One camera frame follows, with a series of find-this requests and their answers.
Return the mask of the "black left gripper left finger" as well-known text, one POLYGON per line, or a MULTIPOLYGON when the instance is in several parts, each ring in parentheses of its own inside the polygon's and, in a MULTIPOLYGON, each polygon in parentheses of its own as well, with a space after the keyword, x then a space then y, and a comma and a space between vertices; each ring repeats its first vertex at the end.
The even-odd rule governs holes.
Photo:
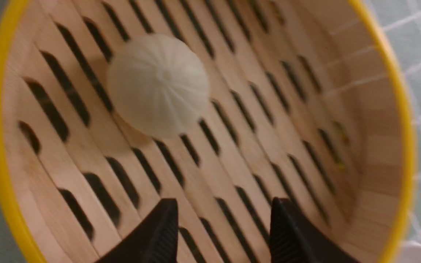
POLYGON ((142 222, 98 263, 175 263, 178 251, 178 203, 164 198, 142 222))

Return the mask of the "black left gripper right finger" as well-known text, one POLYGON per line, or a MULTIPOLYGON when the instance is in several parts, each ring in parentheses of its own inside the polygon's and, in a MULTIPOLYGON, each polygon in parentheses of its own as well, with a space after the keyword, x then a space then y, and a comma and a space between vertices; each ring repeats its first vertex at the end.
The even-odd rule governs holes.
POLYGON ((357 263, 314 226, 287 198, 271 205, 270 255, 272 263, 357 263))

